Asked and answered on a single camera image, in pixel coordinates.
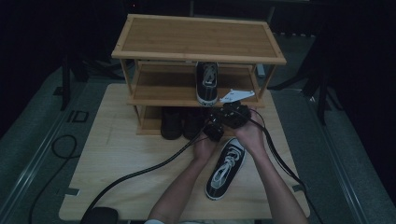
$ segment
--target wooden table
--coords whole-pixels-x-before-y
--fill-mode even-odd
[[[108,184],[121,176],[165,161],[188,142],[183,137],[170,141],[159,135],[136,135],[136,114],[133,107],[125,103],[127,98],[125,84],[108,86],[69,186],[71,189],[79,189],[79,193],[77,196],[65,195],[59,213],[61,219],[81,219],[88,205]],[[259,111],[265,119],[278,153],[295,172],[270,92],[264,95],[263,100],[266,107]],[[226,140],[227,137],[221,139],[219,148]],[[215,202],[206,198],[205,184],[218,157],[219,150],[199,176],[182,219],[270,218],[264,188],[249,155],[224,198]],[[272,155],[270,157],[287,185],[290,188],[297,185],[277,166]],[[146,219],[151,207],[191,158],[192,148],[188,148],[163,168],[122,182],[109,191],[97,206],[117,209],[120,219]],[[293,194],[309,216],[304,194],[301,191]]]

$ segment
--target black shoe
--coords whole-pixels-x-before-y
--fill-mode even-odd
[[[205,110],[202,107],[189,107],[186,109],[183,135],[191,140],[205,125]]]
[[[233,178],[242,167],[245,149],[236,138],[230,139],[221,151],[218,163],[206,184],[205,193],[210,200],[221,199]]]
[[[163,107],[161,135],[168,140],[178,139],[183,134],[179,107]]]
[[[195,67],[197,100],[203,106],[212,106],[218,100],[217,63],[200,63]]]

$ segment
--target wooden tabletop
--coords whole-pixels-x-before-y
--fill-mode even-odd
[[[264,21],[128,15],[113,58],[285,64]]]
[[[183,137],[164,140],[159,135],[136,135],[137,118],[133,107],[126,104],[127,98],[125,84],[108,86],[69,186],[71,189],[79,189],[79,193],[77,196],[65,195],[59,213],[61,219],[81,219],[88,205],[107,185],[122,176],[165,161],[188,142]],[[296,172],[270,92],[263,98],[266,107],[259,112],[265,119],[278,153],[291,170]],[[219,149],[227,139],[221,139]],[[220,150],[217,150],[198,177],[182,219],[271,217],[262,182],[249,155],[224,198],[215,202],[206,198],[205,184],[213,172],[219,152]],[[290,188],[297,185],[276,164],[271,153],[268,153],[287,185]],[[192,148],[188,148],[163,168],[120,183],[110,190],[97,206],[117,209],[120,219],[146,219],[151,207],[191,158]],[[304,194],[301,191],[293,194],[305,214],[309,216],[310,211]]]

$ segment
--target dark background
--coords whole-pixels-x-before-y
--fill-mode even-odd
[[[316,37],[306,59],[326,62],[330,84],[396,202],[395,3],[194,1],[194,14],[266,20],[272,6],[273,32]],[[108,62],[127,13],[190,15],[189,1],[6,0],[0,8],[0,136],[65,55],[81,81],[82,57]]]

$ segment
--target gray carpet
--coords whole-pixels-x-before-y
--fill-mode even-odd
[[[288,64],[277,70],[272,85],[295,75],[313,41],[299,36],[277,36],[276,39]],[[76,154],[79,154],[106,86],[118,82],[94,74],[87,84],[73,81],[73,101],[68,110],[60,112],[61,98],[52,95],[60,80],[59,71],[48,78],[20,119],[0,141],[1,214],[7,215],[3,217],[7,221],[4,223],[27,223],[35,196],[64,162],[50,151],[50,143],[63,134],[73,134],[78,140]],[[316,103],[297,91],[302,85],[304,80],[286,90],[272,91],[272,94],[299,175],[324,223],[396,223],[395,208],[345,113],[330,105],[331,110],[326,111],[325,117],[327,126],[321,126],[315,115]],[[88,112],[88,120],[68,122],[73,110]],[[54,123],[61,124],[60,128],[57,129]],[[62,139],[56,148],[60,154],[67,155],[73,149],[73,142],[69,138]],[[30,188],[20,189],[20,197],[13,201],[15,206],[10,206],[9,213],[5,213],[7,209],[3,205],[10,204],[8,195],[15,189],[21,173],[37,151],[47,153],[43,153],[44,160],[36,175],[32,174],[34,179]],[[58,212],[77,162],[78,159],[73,159],[67,163],[46,188],[35,207],[33,223],[74,223],[60,220]],[[354,192],[357,198],[348,198],[350,192]],[[359,203],[361,210],[354,202]],[[312,210],[309,220],[310,223],[319,223]]]

